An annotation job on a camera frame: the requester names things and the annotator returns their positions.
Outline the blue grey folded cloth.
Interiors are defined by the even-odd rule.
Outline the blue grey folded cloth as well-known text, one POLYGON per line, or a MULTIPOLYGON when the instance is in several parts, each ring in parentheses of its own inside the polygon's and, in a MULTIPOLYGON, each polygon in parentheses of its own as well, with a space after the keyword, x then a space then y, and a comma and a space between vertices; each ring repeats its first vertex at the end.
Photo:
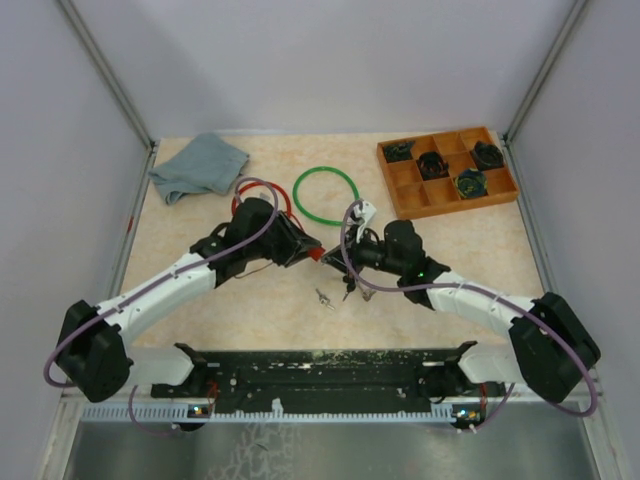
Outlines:
POLYGON ((248 153, 215 133, 204 133, 154 166, 148 176, 164 203, 174 205, 191 195, 227 195, 249 159, 248 153))

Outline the green black rolled sock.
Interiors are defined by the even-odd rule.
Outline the green black rolled sock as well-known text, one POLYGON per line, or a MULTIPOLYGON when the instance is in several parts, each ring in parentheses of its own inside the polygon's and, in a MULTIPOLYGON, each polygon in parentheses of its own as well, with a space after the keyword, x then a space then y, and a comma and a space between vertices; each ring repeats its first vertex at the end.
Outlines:
POLYGON ((414 144, 414 141, 400 141, 384 145, 382 151, 386 162, 396 163, 411 160, 414 144))

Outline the black-headed key bunch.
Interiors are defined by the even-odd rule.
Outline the black-headed key bunch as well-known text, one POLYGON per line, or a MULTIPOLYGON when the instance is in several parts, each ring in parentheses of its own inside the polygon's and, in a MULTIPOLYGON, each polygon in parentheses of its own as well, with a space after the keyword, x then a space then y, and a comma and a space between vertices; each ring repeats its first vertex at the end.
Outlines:
POLYGON ((342 301, 345 301, 350 294, 358 292, 365 302, 369 302, 375 294, 375 291, 373 289, 365 287, 351 274, 345 274, 342 277, 342 281, 345 284, 345 293, 343 295, 342 301))

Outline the small silver key bunch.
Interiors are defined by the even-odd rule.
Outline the small silver key bunch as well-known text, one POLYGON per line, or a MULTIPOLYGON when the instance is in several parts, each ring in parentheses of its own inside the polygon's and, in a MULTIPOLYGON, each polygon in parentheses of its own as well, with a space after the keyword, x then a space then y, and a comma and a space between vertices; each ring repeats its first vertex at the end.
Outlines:
POLYGON ((331 310, 335 309, 335 307, 332 305, 331 300, 329 299, 329 297, 327 295, 325 295, 318 288, 316 288, 315 291, 316 291, 316 294, 318 296, 318 300, 319 300, 321 305, 323 305, 324 307, 329 308, 331 310))

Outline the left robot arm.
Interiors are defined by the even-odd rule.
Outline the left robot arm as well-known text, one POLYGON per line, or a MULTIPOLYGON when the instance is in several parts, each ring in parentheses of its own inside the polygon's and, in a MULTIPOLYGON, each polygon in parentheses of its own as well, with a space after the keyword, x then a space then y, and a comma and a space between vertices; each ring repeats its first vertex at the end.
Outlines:
POLYGON ((284 212, 249 198, 229 221, 161 273, 96 306, 84 300, 73 304, 54 362, 93 403, 124 387, 143 385, 166 385, 197 396, 208 384, 206 362, 198 353, 185 344, 139 348, 136 339, 179 306, 243 273, 248 263, 268 260, 289 267, 320 247, 284 212))

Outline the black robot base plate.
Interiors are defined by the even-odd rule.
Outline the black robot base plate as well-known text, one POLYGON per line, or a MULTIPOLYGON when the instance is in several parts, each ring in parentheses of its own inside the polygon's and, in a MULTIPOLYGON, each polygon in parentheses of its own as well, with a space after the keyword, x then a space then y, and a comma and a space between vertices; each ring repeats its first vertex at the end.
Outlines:
POLYGON ((469 380, 458 365, 470 348, 191 351, 195 367, 178 386, 155 384, 157 399, 206 398, 217 412, 286 414, 428 413, 455 397, 498 397, 502 382, 469 380))

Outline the rolled dark sock in tray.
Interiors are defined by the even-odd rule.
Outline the rolled dark sock in tray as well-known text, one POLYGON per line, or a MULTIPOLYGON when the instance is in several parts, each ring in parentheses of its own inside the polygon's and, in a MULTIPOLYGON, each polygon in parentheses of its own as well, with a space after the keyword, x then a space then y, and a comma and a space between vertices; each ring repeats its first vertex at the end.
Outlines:
POLYGON ((484 197, 488 194, 488 180, 485 174, 469 168, 453 179, 453 184, 462 200, 484 197))

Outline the wooden compartment tray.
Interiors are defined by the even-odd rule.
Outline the wooden compartment tray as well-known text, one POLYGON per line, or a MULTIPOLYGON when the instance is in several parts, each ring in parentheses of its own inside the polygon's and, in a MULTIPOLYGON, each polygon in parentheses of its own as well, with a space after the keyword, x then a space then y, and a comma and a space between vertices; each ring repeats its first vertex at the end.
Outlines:
POLYGON ((400 219, 505 204, 519 196, 498 137, 485 126, 382 141, 377 158, 400 219))

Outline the red cable padlock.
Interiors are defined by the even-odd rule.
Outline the red cable padlock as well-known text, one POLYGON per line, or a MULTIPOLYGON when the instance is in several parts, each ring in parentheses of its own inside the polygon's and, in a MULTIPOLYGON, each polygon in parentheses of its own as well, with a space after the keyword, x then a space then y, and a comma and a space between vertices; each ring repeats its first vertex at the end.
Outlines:
MULTIPOLYGON (((286 215, 302 232, 305 232, 302 223, 292 212, 287 212, 286 215)), ((309 257, 316 262, 321 259, 324 253, 325 249, 322 246, 311 248, 308 251, 309 257)))

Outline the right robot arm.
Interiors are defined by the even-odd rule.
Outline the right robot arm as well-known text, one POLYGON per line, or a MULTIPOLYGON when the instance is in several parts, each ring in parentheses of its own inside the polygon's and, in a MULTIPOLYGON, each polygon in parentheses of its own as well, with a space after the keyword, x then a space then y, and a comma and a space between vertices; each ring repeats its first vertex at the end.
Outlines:
POLYGON ((448 387, 470 395, 485 382, 524 384, 559 404, 600 360, 595 340, 560 295, 538 299, 481 286, 428 256, 409 220, 389 223, 381 237, 347 228, 331 250, 310 245, 307 256, 340 271, 350 288, 371 268, 397 278, 396 291, 432 311, 456 314, 506 339, 506 344, 469 347, 446 372, 448 387))

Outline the black orange rolled sock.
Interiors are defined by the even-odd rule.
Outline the black orange rolled sock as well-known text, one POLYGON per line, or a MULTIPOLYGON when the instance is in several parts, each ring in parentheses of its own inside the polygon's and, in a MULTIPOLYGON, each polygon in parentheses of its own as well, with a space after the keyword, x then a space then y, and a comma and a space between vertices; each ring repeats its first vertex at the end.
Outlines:
POLYGON ((434 180, 449 175, 449 164, 436 151, 423 153, 417 160, 417 166, 423 180, 434 180))

